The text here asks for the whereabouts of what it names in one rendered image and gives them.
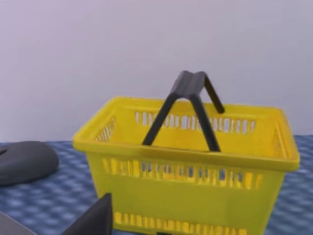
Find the black object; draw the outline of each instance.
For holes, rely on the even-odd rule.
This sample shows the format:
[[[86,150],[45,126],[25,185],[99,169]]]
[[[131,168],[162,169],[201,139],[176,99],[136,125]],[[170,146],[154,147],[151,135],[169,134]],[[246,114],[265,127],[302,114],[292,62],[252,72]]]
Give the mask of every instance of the black object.
[[[36,235],[16,220],[0,212],[0,235]]]
[[[0,146],[0,186],[42,178],[54,173],[58,165],[56,152],[39,141]]]
[[[170,94],[167,96],[142,144],[151,145],[153,143],[175,101],[180,98],[185,98],[189,99],[192,103],[192,106],[198,116],[198,120],[204,133],[209,150],[220,151],[219,144],[215,138],[208,115],[200,98],[200,92],[204,87],[211,97],[211,100],[218,113],[224,113],[224,106],[217,96],[207,74],[202,71],[197,73],[183,71],[175,81]]]
[[[112,197],[105,194],[76,220],[62,235],[111,235]]]

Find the plain backdrop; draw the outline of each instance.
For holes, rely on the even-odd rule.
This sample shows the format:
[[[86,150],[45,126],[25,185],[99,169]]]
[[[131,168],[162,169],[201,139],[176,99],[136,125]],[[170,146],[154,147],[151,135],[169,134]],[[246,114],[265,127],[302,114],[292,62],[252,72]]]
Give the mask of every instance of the plain backdrop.
[[[0,0],[0,141],[70,140],[111,97],[164,98],[181,70],[313,134],[313,1]]]

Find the blue checkered tablecloth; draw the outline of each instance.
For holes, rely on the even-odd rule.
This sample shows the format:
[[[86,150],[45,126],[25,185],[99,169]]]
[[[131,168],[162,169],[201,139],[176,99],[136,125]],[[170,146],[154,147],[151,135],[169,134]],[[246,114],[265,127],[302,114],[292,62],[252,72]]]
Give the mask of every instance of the blue checkered tablecloth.
[[[286,175],[265,235],[313,235],[313,136],[295,139],[301,167]],[[0,211],[38,235],[59,235],[97,199],[85,155],[68,141],[48,144],[60,158],[57,173],[0,188]]]

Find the plastic basket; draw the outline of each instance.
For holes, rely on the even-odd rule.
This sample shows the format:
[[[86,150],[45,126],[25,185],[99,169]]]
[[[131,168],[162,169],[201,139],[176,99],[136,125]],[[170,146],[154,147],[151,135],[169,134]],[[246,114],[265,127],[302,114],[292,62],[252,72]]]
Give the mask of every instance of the plastic basket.
[[[223,106],[204,72],[182,72],[165,101],[112,99],[74,147],[112,193],[114,228],[144,234],[262,235],[300,162],[282,110]]]

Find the yellow shopping basket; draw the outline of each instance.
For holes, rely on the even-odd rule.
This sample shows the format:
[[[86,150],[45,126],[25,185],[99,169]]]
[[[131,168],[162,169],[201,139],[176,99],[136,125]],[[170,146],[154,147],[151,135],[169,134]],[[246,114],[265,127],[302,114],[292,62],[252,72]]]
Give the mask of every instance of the yellow shopping basket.
[[[283,111],[223,106],[204,72],[183,71],[165,101],[112,99],[74,147],[112,193],[114,228],[144,234],[262,235],[300,162]]]

